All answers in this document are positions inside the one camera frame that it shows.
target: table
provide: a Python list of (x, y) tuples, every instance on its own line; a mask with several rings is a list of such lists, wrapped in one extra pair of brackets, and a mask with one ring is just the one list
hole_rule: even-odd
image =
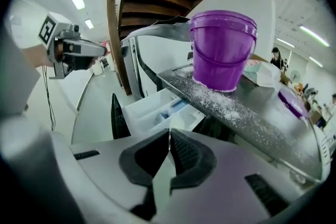
[(223, 93), (196, 83), (192, 73), (192, 64), (159, 73), (157, 90), (169, 89), (270, 158), (320, 181), (316, 135), (309, 121), (295, 117), (278, 98), (278, 91), (286, 86), (259, 87), (242, 76), (234, 92)]

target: bucket handle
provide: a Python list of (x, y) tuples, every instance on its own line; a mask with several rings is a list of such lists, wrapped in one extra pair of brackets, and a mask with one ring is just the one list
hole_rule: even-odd
[(197, 48), (197, 46), (193, 42), (191, 42), (191, 46), (192, 46), (193, 49), (196, 50), (196, 52), (202, 58), (204, 58), (205, 60), (207, 60), (209, 62), (215, 63), (216, 65), (220, 65), (220, 66), (223, 66), (223, 67), (234, 67), (234, 66), (237, 66), (237, 65), (241, 64), (242, 62), (246, 61), (251, 56), (251, 54), (254, 54), (254, 51), (256, 50), (256, 43), (257, 43), (257, 40), (254, 39), (253, 52), (252, 53), (251, 53), (252, 50), (250, 50), (248, 52), (247, 56), (243, 58), (243, 60), (240, 60), (238, 62), (232, 62), (232, 63), (224, 63), (224, 62), (217, 62), (217, 61), (211, 60), (211, 59), (207, 58), (202, 52), (200, 52), (199, 49)]

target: white floor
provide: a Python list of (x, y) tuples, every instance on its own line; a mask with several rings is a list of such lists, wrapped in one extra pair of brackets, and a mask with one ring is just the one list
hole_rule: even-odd
[(133, 103), (132, 95), (126, 96), (115, 72), (106, 71), (93, 76), (84, 94), (73, 128), (72, 143), (92, 143), (113, 139), (111, 129), (111, 97), (117, 95), (121, 106)]

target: black cable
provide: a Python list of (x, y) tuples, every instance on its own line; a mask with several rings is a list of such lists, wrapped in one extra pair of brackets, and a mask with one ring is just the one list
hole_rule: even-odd
[(42, 66), (42, 75), (43, 75), (43, 81), (44, 81), (44, 86), (46, 88), (47, 92), (47, 100), (48, 100), (48, 105), (49, 105), (49, 113), (50, 113), (50, 121), (51, 121), (51, 130), (53, 131), (56, 127), (56, 118), (53, 110), (53, 106), (51, 105), (50, 98), (49, 98), (49, 90), (48, 90), (48, 78), (47, 78), (47, 67)]

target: white wall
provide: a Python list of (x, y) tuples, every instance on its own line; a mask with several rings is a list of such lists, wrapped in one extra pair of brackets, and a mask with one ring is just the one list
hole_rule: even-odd
[[(283, 60), (285, 60), (285, 59), (288, 60), (289, 59), (290, 49), (288, 49), (286, 47), (283, 47), (283, 46), (280, 46), (276, 43), (274, 43), (274, 47), (278, 47)], [(305, 58), (303, 58), (300, 55), (292, 52), (292, 56), (290, 58), (289, 67), (288, 67), (288, 70), (286, 72), (286, 75), (290, 78), (290, 73), (293, 70), (297, 70), (300, 73), (300, 82), (302, 82), (304, 76), (306, 75), (307, 63), (308, 63), (308, 61)]]
[[(47, 11), (31, 0), (13, 0), (8, 11), (8, 18), (12, 17), (10, 20), (12, 35), (20, 48), (28, 48), (41, 43), (37, 35), (46, 15)], [(42, 67), (37, 70), (41, 77), (28, 99), (29, 109), (26, 115), (50, 128), (49, 106), (42, 77)], [(47, 68), (47, 73), (48, 77), (55, 75), (53, 68)], [(65, 80), (62, 83), (59, 80), (48, 79), (50, 101), (56, 118), (55, 131), (63, 133), (69, 143), (71, 143), (77, 115), (76, 106), (73, 104), (77, 105), (79, 93), (83, 90), (83, 83), (77, 82), (90, 75), (90, 71), (87, 71), (84, 76), (79, 73), (79, 76), (72, 76), (73, 80)]]
[(303, 84), (309, 84), (309, 88), (314, 87), (319, 91), (315, 99), (320, 106), (329, 105), (331, 96), (336, 93), (336, 77), (320, 68), (317, 64), (309, 61), (306, 68), (306, 75)]
[(274, 0), (202, 0), (187, 17), (212, 9), (232, 10), (252, 18), (258, 28), (255, 54), (271, 59), (276, 18)]

